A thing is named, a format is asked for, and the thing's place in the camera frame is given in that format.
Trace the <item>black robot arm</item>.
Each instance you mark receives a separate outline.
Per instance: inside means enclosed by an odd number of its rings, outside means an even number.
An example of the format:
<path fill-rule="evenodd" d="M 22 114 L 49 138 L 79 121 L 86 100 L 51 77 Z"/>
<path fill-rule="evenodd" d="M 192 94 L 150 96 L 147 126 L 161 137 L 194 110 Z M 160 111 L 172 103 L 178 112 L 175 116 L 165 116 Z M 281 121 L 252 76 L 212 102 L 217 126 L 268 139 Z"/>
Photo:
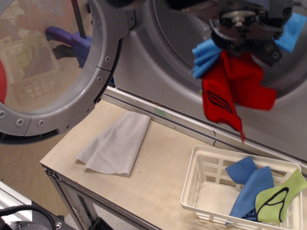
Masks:
<path fill-rule="evenodd" d="M 167 4 L 205 21 L 213 42 L 235 56 L 251 53 L 269 66 L 283 56 L 275 41 L 292 15 L 291 0 L 169 0 Z"/>

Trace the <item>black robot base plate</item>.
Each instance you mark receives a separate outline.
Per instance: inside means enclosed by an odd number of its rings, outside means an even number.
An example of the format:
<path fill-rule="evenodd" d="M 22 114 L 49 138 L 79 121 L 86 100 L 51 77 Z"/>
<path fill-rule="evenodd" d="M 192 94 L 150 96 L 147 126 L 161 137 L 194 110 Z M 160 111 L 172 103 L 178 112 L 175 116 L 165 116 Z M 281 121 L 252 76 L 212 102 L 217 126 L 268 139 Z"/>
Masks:
<path fill-rule="evenodd" d="M 1 201 L 0 228 L 2 230 L 72 230 L 63 216 L 56 216 L 39 204 L 27 200 Z"/>

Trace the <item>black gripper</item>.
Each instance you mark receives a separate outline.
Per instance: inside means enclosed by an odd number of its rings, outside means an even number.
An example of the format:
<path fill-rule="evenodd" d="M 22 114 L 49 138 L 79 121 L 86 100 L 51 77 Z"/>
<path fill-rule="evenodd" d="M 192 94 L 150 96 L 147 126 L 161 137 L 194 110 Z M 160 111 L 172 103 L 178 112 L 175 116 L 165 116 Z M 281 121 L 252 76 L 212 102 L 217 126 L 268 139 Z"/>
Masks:
<path fill-rule="evenodd" d="M 265 24 L 252 10 L 226 12 L 219 19 L 211 19 L 210 26 L 213 42 L 234 56 L 251 53 L 269 66 L 283 57 L 274 41 L 283 29 Z"/>

